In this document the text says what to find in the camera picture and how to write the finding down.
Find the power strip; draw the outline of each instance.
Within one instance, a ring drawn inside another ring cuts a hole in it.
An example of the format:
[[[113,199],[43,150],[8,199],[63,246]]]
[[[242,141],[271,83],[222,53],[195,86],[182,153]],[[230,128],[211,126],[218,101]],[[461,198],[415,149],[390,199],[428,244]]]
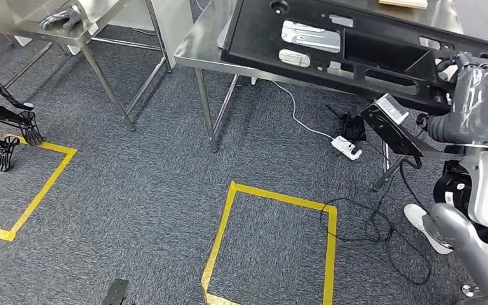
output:
[[[335,149],[341,151],[342,154],[344,154],[347,158],[353,161],[360,158],[360,155],[362,154],[361,149],[353,154],[353,150],[356,146],[340,135],[337,136],[337,138],[332,140],[330,143],[332,144],[332,146],[334,146]]]

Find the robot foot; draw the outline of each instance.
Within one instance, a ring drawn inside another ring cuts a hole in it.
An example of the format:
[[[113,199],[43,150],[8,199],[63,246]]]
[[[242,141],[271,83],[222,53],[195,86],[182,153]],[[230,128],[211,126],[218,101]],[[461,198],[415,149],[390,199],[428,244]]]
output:
[[[10,169],[10,161],[14,148],[20,143],[20,139],[16,137],[4,138],[5,146],[0,150],[0,172],[6,172]]]
[[[38,125],[36,124],[36,115],[34,114],[34,112],[24,111],[21,112],[19,116],[28,119],[30,122],[29,125],[20,126],[25,141],[31,146],[38,146],[40,143],[42,143],[44,138],[42,138],[42,135],[38,130]]]

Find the yellow tape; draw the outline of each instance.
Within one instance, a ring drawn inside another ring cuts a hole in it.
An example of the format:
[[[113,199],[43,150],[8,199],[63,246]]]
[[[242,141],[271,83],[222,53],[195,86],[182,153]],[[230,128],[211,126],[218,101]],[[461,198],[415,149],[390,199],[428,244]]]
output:
[[[216,237],[214,238],[214,244],[212,245],[212,250],[210,251],[207,264],[205,265],[205,270],[203,270],[203,276],[201,277],[201,286],[203,286],[203,291],[205,292],[205,294],[207,293],[208,283],[210,282],[210,277],[212,276],[212,271],[214,270],[214,264],[216,263],[216,257],[218,256],[218,251],[220,250],[222,237],[224,236],[224,232],[226,230],[227,220],[229,219],[229,212],[231,211],[231,207],[233,206],[235,192],[235,183],[231,181],[229,191],[227,192],[224,212],[220,220],[220,225],[218,226],[218,231],[216,232]]]
[[[5,135],[5,137],[8,137],[8,136],[17,137],[20,140],[20,143],[22,143],[22,144],[27,143],[23,137],[19,137],[16,135],[10,135],[10,134]],[[68,163],[70,162],[70,160],[72,159],[72,157],[75,155],[75,153],[77,151],[73,148],[68,148],[68,147],[59,146],[59,145],[46,143],[46,142],[41,143],[40,145],[38,145],[38,147],[65,154],[64,159],[61,161],[61,163],[55,169],[55,171],[53,171],[50,178],[46,181],[46,183],[44,184],[44,186],[42,187],[40,192],[38,192],[38,194],[36,194],[36,196],[31,201],[31,203],[29,203],[29,206],[27,206],[27,209],[25,209],[25,211],[20,216],[20,218],[16,221],[14,226],[12,226],[12,228],[9,231],[0,229],[0,239],[2,239],[2,240],[12,241],[14,239],[14,237],[16,236],[16,232],[23,226],[23,224],[25,223],[25,221],[27,221],[29,216],[31,216],[31,214],[34,211],[34,209],[36,208],[36,206],[38,206],[38,203],[40,203],[42,198],[44,198],[44,196],[50,190],[53,183],[55,183],[55,181],[57,180],[60,173],[62,173],[62,171],[64,170],[66,165],[68,165]]]
[[[336,219],[337,210],[333,206],[324,206],[323,203],[318,203],[314,201],[309,201],[293,196],[287,196],[284,194],[278,194],[271,191],[265,191],[263,189],[257,189],[256,187],[243,186],[241,184],[236,184],[231,182],[229,186],[229,191],[227,192],[226,204],[218,230],[216,232],[216,237],[214,238],[214,243],[210,254],[208,256],[207,263],[205,264],[205,269],[203,270],[203,276],[201,277],[201,286],[203,287],[203,293],[205,295],[205,300],[209,305],[239,305],[235,302],[229,301],[223,297],[218,297],[213,294],[209,294],[208,284],[212,277],[212,272],[214,271],[214,265],[216,263],[216,257],[220,250],[220,245],[222,243],[223,235],[227,227],[227,221],[229,219],[229,213],[231,207],[233,206],[234,196],[236,192],[247,193],[255,196],[260,196],[264,198],[270,198],[285,203],[290,203],[292,205],[297,205],[305,208],[312,208],[314,210],[323,210],[325,213],[329,214],[328,229],[332,234],[336,234]],[[327,235],[327,251],[325,258],[325,282],[323,286],[323,305],[332,305],[334,298],[334,259],[336,252],[336,238],[328,234]]]

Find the shoe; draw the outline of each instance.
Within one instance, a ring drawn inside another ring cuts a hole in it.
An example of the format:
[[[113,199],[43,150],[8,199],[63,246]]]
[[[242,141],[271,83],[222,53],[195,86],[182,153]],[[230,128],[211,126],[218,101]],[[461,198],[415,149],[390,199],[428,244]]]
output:
[[[440,254],[448,254],[452,252],[451,249],[448,249],[447,247],[443,246],[441,243],[438,241],[434,240],[431,235],[429,235],[425,228],[424,228],[424,220],[422,220],[422,217],[426,215],[426,211],[424,211],[423,208],[410,204],[410,205],[405,205],[405,216],[409,220],[409,222],[418,230],[420,230],[422,233],[426,235],[428,240],[431,243],[431,246],[435,249]]]

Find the humanoid robot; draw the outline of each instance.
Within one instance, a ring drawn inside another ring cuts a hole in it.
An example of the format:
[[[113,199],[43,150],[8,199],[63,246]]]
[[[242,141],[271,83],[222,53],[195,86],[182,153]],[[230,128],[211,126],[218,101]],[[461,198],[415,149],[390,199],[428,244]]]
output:
[[[28,103],[22,104],[18,102],[1,83],[0,94],[12,106],[24,110],[19,114],[16,114],[7,108],[0,106],[0,122],[20,129],[28,144],[37,146],[42,143],[43,139],[36,124],[36,116],[34,112],[30,111],[32,110],[32,106]],[[4,140],[0,139],[0,172],[5,172],[10,169],[12,153],[19,143],[20,141],[16,137],[6,137]]]

